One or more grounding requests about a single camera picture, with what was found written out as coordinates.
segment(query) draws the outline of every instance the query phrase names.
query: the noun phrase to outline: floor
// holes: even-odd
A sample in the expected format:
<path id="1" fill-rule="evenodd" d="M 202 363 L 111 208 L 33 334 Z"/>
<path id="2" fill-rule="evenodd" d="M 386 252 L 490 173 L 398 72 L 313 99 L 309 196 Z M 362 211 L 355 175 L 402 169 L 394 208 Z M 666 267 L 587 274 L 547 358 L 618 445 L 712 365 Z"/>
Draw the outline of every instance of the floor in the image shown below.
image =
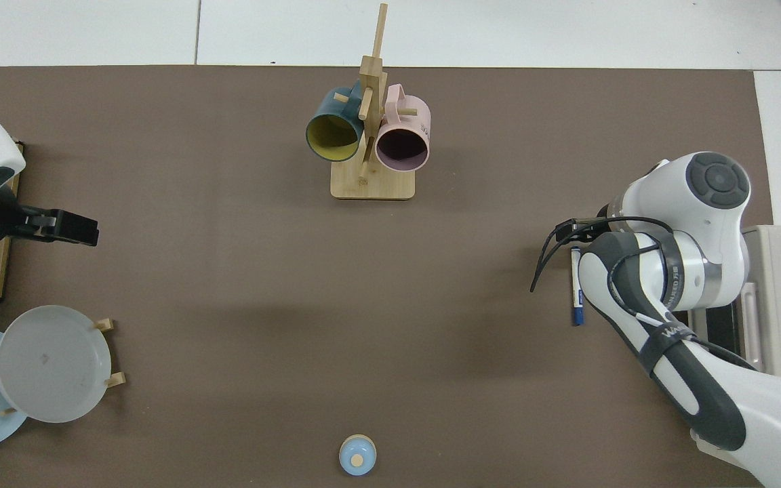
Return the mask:
<path id="1" fill-rule="evenodd" d="M 387 66 L 754 71 L 781 225 L 781 0 L 388 3 Z M 363 0 L 0 0 L 0 65 L 356 66 L 377 15 Z"/>

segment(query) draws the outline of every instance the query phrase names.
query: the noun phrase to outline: mug rack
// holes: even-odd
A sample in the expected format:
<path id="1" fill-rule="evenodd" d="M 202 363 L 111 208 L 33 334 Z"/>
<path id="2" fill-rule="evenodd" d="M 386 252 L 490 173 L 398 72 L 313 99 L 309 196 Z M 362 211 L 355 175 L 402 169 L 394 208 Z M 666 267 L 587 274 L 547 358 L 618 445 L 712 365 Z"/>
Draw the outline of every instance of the mug rack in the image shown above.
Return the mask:
<path id="1" fill-rule="evenodd" d="M 384 20 L 387 3 L 378 8 L 376 37 L 372 43 L 372 56 L 360 61 L 360 86 L 363 101 L 359 119 L 363 121 L 363 135 L 353 157 L 331 163 L 331 195 L 349 200 L 409 200 L 415 197 L 415 172 L 399 172 L 388 169 L 376 157 L 375 143 L 382 120 L 387 72 L 379 56 L 384 37 Z M 347 102 L 342 95 L 334 97 Z"/>

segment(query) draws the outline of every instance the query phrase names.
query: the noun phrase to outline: cup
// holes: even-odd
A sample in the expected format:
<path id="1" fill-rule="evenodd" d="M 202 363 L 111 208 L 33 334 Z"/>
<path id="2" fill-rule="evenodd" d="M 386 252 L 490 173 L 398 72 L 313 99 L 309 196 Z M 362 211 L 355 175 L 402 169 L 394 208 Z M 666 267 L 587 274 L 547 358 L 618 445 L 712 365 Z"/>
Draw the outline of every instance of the cup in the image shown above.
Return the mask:
<path id="1" fill-rule="evenodd" d="M 345 161 L 355 155 L 363 135 L 363 121 L 357 118 L 362 99 L 360 81 L 327 93 L 306 125 L 306 142 L 315 154 L 328 161 Z"/>
<path id="2" fill-rule="evenodd" d="M 416 115 L 404 115 L 416 111 Z M 388 87 L 384 118 L 376 136 L 376 157 L 394 171 L 414 171 L 430 158 L 430 107 L 406 95 L 401 84 Z"/>

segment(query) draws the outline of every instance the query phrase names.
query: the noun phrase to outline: dark green mug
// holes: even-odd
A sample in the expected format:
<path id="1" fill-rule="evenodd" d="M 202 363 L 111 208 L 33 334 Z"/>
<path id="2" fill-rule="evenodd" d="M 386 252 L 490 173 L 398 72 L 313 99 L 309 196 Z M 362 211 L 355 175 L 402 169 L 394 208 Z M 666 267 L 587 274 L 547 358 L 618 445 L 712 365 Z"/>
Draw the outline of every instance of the dark green mug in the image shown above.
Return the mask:
<path id="1" fill-rule="evenodd" d="M 348 97 L 348 102 L 338 101 L 336 94 Z M 306 142 L 315 154 L 328 161 L 345 161 L 356 154 L 363 135 L 363 121 L 357 118 L 362 99 L 360 81 L 327 93 L 306 125 Z"/>

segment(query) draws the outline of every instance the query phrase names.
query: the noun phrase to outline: marker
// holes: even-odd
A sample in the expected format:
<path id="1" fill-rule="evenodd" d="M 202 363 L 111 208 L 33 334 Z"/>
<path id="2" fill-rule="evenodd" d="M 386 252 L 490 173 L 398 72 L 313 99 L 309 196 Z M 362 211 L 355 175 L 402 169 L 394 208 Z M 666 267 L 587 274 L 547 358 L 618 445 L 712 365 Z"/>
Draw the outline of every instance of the marker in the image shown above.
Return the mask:
<path id="1" fill-rule="evenodd" d="M 577 268 L 580 265 L 580 248 L 571 247 L 571 306 L 574 325 L 583 325 L 583 290 L 580 289 L 580 278 Z"/>

